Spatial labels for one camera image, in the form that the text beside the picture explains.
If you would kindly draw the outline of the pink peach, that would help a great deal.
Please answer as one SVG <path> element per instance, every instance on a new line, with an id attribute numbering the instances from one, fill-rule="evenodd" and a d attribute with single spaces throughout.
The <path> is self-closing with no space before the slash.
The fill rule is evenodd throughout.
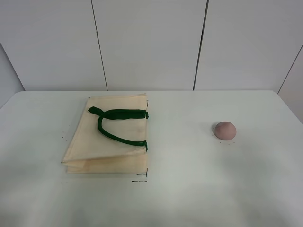
<path id="1" fill-rule="evenodd" d="M 214 134 L 221 140 L 232 140 L 236 134 L 236 127 L 231 122 L 220 122 L 214 128 Z"/>

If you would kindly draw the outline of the white linen bag green handles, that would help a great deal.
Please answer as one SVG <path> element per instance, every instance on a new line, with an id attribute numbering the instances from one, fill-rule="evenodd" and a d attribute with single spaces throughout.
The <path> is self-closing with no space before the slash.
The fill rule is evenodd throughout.
<path id="1" fill-rule="evenodd" d="M 62 159 L 70 174 L 145 174 L 146 94 L 89 97 Z"/>

